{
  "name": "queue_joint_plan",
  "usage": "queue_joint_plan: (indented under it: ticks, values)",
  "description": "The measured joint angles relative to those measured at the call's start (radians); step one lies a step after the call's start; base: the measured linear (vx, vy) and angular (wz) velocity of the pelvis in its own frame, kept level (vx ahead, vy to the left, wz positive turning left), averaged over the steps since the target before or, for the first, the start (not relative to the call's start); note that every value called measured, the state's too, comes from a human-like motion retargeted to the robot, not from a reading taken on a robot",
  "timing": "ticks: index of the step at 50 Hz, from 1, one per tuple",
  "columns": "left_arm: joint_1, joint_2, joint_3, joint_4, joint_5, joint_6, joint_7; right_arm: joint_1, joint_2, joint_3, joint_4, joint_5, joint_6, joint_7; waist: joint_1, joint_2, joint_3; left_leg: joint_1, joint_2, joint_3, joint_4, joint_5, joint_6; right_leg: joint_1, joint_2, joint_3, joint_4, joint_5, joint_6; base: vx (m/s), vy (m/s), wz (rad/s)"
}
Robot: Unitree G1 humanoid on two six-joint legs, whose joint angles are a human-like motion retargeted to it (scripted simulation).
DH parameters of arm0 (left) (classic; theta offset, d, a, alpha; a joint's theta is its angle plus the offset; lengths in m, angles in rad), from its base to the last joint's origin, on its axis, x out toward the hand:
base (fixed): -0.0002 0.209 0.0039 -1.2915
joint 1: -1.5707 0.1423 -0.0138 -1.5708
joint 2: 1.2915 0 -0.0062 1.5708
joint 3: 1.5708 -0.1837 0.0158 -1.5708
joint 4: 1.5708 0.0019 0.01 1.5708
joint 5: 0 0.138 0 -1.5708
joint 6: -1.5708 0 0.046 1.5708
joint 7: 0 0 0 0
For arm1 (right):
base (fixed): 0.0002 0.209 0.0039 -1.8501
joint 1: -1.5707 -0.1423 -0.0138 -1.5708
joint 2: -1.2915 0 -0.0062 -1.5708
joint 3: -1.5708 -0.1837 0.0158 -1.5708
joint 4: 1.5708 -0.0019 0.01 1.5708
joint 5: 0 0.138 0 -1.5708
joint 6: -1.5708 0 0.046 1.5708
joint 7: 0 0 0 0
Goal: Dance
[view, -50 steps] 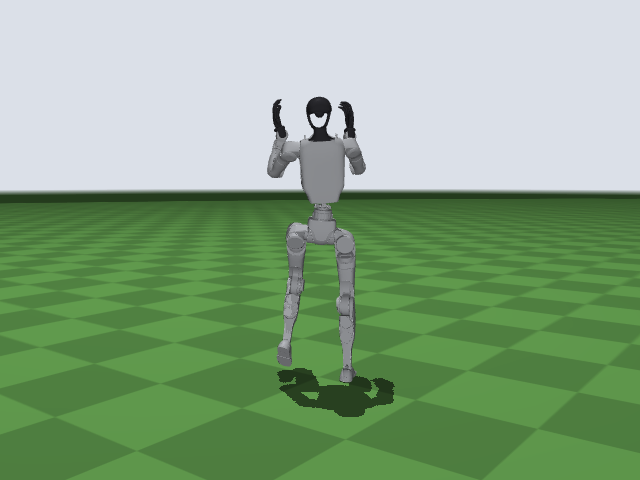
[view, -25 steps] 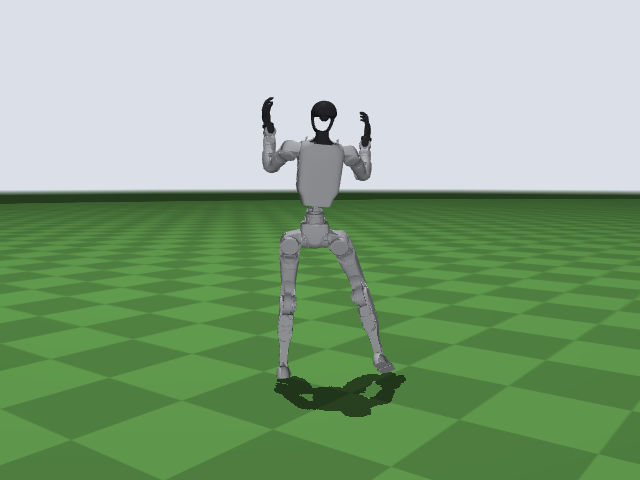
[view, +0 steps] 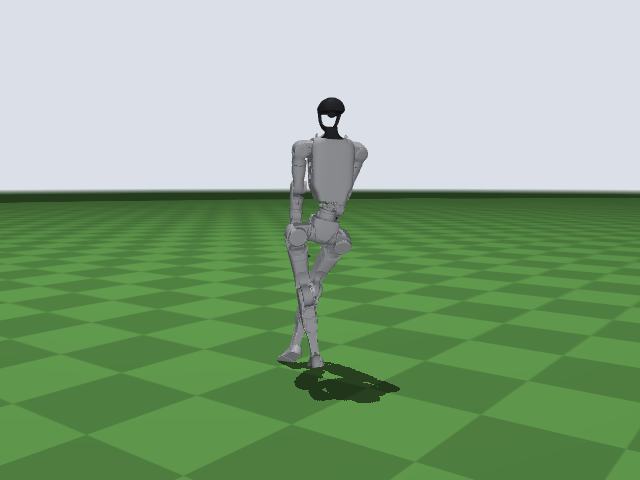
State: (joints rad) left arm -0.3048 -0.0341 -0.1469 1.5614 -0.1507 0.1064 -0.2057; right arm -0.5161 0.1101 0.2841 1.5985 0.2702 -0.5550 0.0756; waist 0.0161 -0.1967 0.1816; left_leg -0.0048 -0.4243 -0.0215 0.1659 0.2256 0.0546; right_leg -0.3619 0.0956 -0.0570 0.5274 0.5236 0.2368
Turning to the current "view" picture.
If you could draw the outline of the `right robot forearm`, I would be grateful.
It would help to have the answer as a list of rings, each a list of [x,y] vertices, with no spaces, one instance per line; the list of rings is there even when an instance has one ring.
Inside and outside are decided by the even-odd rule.
[[[346,203],[349,200],[351,194],[352,194],[352,189],[350,190],[350,192],[349,192],[349,194],[347,196],[346,202],[334,202],[333,203],[333,206],[335,207],[335,211],[337,211],[337,213],[336,213],[337,216],[336,217],[338,217],[338,219],[344,213],[344,209],[345,209]]]

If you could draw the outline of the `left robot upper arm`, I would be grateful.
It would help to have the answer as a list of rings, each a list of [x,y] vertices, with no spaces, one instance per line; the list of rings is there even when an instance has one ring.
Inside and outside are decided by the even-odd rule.
[[[304,194],[307,191],[307,181],[304,181],[305,158],[311,153],[312,145],[312,140],[299,140],[292,146],[293,194]]]

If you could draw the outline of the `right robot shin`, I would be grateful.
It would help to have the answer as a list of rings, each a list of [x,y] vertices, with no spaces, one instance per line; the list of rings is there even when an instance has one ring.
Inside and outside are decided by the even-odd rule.
[[[316,301],[315,303],[313,303],[315,305],[315,308],[317,309],[317,305],[318,305],[318,299],[322,294],[322,285],[320,284],[320,290],[318,293],[318,296],[316,297]],[[305,331],[302,325],[302,321],[301,321],[301,317],[300,317],[300,312],[299,312],[299,306],[297,308],[296,311],[296,316],[295,316],[295,327],[294,327],[294,331],[293,331],[293,335],[292,335],[292,339],[291,339],[291,343],[289,345],[289,347],[293,346],[293,345],[300,345],[303,335],[304,335]]]

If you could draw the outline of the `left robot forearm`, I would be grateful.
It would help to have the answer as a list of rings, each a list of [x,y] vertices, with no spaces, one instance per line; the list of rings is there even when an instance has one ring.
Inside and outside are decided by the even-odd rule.
[[[301,222],[303,201],[304,201],[304,198],[302,196],[300,196],[299,194],[293,194],[293,180],[292,180],[290,184],[289,224],[295,223],[295,222]]]

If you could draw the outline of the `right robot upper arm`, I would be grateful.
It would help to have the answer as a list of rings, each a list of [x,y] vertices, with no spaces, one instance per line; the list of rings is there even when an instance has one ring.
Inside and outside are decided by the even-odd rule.
[[[354,182],[360,172],[360,169],[362,167],[363,162],[367,159],[368,157],[368,151],[367,149],[360,143],[360,142],[353,142],[354,146],[355,146],[355,159],[354,159],[354,171],[353,171],[353,184],[352,184],[352,188],[354,185]],[[351,188],[351,189],[352,189]]]

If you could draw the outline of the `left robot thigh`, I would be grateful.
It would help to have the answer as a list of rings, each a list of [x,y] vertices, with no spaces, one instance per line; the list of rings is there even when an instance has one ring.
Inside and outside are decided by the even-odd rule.
[[[316,301],[314,286],[310,283],[308,269],[308,248],[306,239],[310,235],[309,222],[289,224],[285,229],[285,240],[291,267],[294,275],[296,290],[301,288],[304,306]]]

